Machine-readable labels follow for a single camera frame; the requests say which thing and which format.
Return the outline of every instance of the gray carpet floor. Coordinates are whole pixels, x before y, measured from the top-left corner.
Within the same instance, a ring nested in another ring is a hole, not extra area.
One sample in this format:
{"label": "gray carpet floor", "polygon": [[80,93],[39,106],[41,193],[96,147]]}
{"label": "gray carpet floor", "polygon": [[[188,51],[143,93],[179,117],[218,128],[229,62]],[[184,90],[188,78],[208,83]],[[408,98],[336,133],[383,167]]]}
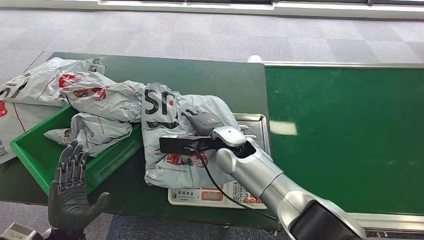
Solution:
{"label": "gray carpet floor", "polygon": [[[0,8],[0,85],[54,52],[265,61],[424,63],[424,22]],[[12,222],[44,231],[44,206],[0,202]],[[286,239],[263,230],[102,214],[88,240]]]}

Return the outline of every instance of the green plastic tray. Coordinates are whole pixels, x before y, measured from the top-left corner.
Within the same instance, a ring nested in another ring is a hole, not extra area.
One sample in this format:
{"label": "green plastic tray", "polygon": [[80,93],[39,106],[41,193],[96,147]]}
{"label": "green plastic tray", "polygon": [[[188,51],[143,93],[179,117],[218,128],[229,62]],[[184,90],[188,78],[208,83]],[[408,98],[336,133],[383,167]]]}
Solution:
{"label": "green plastic tray", "polygon": [[[50,183],[55,178],[59,156],[65,146],[43,134],[53,129],[69,128],[71,118],[77,113],[72,106],[66,106],[10,143],[11,149],[47,195]],[[87,192],[98,187],[142,146],[141,123],[133,123],[129,137],[89,159],[85,174]]]}

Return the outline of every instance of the black cable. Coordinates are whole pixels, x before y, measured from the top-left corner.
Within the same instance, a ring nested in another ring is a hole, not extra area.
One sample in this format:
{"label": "black cable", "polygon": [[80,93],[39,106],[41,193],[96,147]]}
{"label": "black cable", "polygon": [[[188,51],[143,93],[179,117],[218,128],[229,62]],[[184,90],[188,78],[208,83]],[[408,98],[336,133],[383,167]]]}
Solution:
{"label": "black cable", "polygon": [[258,211],[258,210],[256,210],[256,209],[253,209],[253,208],[251,208],[251,207],[249,207],[249,206],[246,206],[246,205],[244,205],[244,204],[241,204],[240,202],[238,202],[238,201],[235,201],[232,197],[230,197],[230,196],[228,196],[221,188],[220,188],[220,186],[218,186],[218,184],[215,182],[215,180],[214,180],[214,178],[212,177],[212,175],[211,175],[211,173],[209,172],[209,169],[208,169],[208,167],[206,166],[206,162],[205,162],[205,160],[203,159],[203,157],[202,157],[202,155],[200,154],[200,152],[195,148],[195,147],[193,147],[193,146],[190,146],[190,145],[188,145],[187,146],[187,148],[190,148],[191,150],[193,150],[193,151],[195,151],[196,152],[196,154],[199,156],[199,158],[200,158],[200,160],[201,160],[201,163],[203,164],[203,166],[204,166],[204,169],[206,170],[206,173],[207,173],[207,175],[209,176],[209,178],[210,178],[210,180],[212,181],[212,183],[213,183],[213,185],[222,193],[222,195],[224,195],[227,199],[229,199],[231,202],[233,202],[233,203],[235,203],[235,204],[237,204],[237,205],[239,205],[240,207],[243,207],[243,208],[245,208],[245,209],[249,209],[249,210],[252,210],[253,212],[255,212],[255,213],[257,213],[257,214],[260,214],[260,215],[262,215],[262,216],[264,216],[264,217],[266,217],[266,218],[269,218],[269,219],[272,219],[272,220],[274,220],[274,221],[276,221],[276,222],[278,222],[278,220],[275,218],[275,217],[273,217],[273,216],[270,216],[270,215],[268,215],[268,214],[266,214],[266,213],[263,213],[263,212],[261,212],[261,211]]}

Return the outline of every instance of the silver robotic arm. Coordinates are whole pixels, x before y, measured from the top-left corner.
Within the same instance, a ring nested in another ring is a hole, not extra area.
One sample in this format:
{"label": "silver robotic arm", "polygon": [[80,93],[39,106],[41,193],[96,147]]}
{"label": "silver robotic arm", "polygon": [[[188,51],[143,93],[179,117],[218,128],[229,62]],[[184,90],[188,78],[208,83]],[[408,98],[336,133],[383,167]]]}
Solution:
{"label": "silver robotic arm", "polygon": [[349,214],[297,185],[250,137],[231,126],[215,128],[211,136],[228,146],[216,153],[221,169],[261,199],[293,240],[367,239]]}

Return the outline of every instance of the digital weighing scale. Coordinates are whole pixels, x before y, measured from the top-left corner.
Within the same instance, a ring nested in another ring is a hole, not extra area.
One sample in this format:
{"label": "digital weighing scale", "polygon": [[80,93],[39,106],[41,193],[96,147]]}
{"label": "digital weighing scale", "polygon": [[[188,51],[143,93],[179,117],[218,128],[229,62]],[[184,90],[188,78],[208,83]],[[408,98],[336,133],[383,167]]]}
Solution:
{"label": "digital weighing scale", "polygon": [[[268,138],[268,126],[265,116],[261,114],[239,114],[234,113],[239,125],[246,125],[245,135],[256,136],[255,141],[267,154],[271,154],[270,140]],[[254,198],[237,181],[220,184],[219,187],[233,200],[246,204],[253,209],[267,209],[260,199]],[[241,206],[228,200],[214,186],[202,188],[179,188],[168,189],[168,201],[172,205],[215,207],[215,208],[237,208]]]}

